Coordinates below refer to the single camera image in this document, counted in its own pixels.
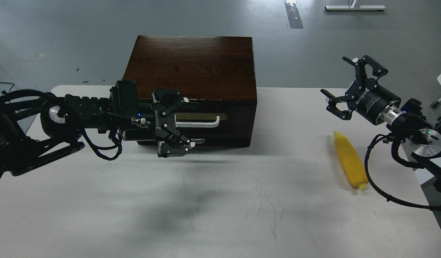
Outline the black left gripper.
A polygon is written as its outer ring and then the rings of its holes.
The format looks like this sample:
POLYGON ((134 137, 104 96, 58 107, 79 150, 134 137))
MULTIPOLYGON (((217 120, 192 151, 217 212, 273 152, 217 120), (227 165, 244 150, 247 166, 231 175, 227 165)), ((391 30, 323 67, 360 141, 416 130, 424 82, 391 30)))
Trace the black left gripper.
POLYGON ((198 109, 199 103, 190 102, 179 90, 155 89, 153 103, 139 102, 130 112, 131 125, 124 130, 123 139, 158 142, 158 157, 182 157, 190 149, 205 142, 204 138, 188 138, 168 124, 176 123, 179 109, 198 109))

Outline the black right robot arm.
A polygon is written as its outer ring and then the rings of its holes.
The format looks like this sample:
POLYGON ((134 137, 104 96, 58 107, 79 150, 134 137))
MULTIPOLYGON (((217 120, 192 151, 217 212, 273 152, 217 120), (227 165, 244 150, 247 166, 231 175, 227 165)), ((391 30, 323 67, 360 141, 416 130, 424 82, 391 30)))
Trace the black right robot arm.
POLYGON ((427 169, 435 176, 433 186, 441 193, 441 168, 432 162, 441 157, 441 117, 437 124, 429 124, 420 101, 414 98, 400 106, 401 99, 379 84, 388 70, 373 58, 365 55, 343 60, 355 68, 356 78, 343 96, 321 90, 328 98, 327 111, 342 120, 350 120, 356 111, 371 124, 386 123, 392 134, 393 159, 408 168, 427 169))

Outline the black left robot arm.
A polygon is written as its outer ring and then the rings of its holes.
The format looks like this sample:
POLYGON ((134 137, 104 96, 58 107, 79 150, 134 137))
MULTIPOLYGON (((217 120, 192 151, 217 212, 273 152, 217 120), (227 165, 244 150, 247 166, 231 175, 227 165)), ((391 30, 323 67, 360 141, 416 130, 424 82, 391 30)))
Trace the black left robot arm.
POLYGON ((197 108, 179 90, 156 89, 153 102, 139 103, 137 85, 122 79, 108 98, 57 97, 38 90, 3 91, 0 96, 0 179, 5 172, 19 176, 82 150, 84 137, 101 159, 122 154, 123 141, 158 143, 159 157, 184 156, 203 138, 189 138, 179 127, 176 110, 197 108))

